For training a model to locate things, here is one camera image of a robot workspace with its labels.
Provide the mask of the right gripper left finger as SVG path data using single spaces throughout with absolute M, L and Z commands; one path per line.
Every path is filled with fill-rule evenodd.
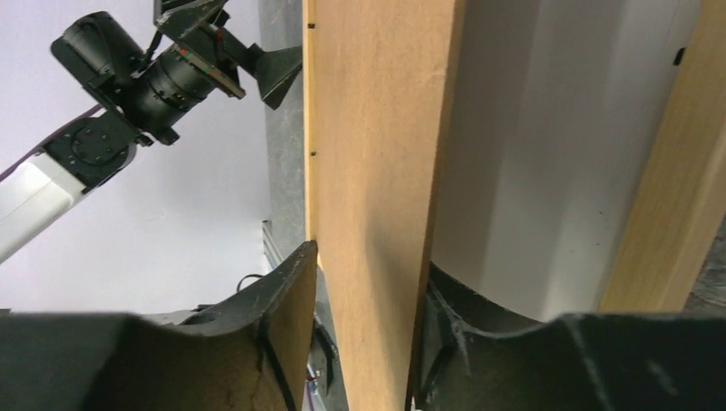
M 298 410 L 318 246 L 178 325 L 132 313 L 1 318 L 4 410 Z

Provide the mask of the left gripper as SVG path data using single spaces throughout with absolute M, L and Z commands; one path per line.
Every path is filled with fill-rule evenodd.
M 163 145 L 179 139 L 173 126 L 214 90 L 241 99 L 238 70 L 250 71 L 250 48 L 224 24 L 227 0 L 153 2 L 155 36 L 172 40 L 154 59 L 126 33 L 116 37 L 116 105 Z M 262 101 L 276 110 L 302 70 L 302 46 L 263 51 L 255 65 Z

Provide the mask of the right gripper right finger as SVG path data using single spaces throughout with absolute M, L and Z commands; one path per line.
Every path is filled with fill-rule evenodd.
M 421 410 L 722 410 L 725 320 L 571 313 L 539 323 L 436 266 L 425 294 Z

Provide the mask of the wooden picture frame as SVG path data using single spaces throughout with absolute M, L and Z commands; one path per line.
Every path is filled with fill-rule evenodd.
M 724 215 L 725 3 L 704 1 L 598 311 L 681 311 Z

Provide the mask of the sunflower photo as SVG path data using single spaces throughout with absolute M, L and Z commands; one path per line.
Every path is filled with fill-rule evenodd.
M 530 319 L 593 310 L 699 9 L 469 2 L 432 261 Z

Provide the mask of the brown backing board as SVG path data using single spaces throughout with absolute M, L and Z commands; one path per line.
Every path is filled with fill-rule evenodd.
M 352 410 L 411 405 L 466 7 L 303 4 L 306 235 Z

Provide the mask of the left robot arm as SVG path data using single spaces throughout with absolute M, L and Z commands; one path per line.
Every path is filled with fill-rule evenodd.
M 175 124 L 214 90 L 241 99 L 240 72 L 278 108 L 303 66 L 300 46 L 267 51 L 226 27 L 222 1 L 156 1 L 140 47 L 107 12 L 85 15 L 51 45 L 95 100 L 1 175 L 1 257 L 8 259 L 127 167 L 137 149 L 174 144 Z

